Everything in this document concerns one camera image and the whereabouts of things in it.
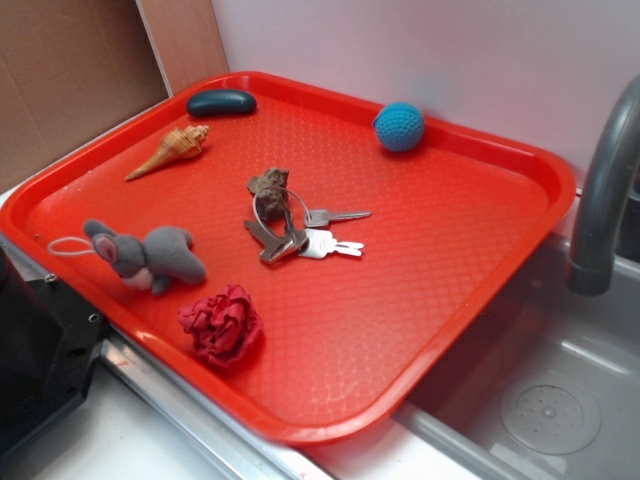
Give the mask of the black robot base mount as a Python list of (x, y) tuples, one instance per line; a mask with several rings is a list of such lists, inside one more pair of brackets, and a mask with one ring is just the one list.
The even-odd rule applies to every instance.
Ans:
[(51, 275), (24, 279), (1, 254), (1, 457), (86, 399), (107, 322)]

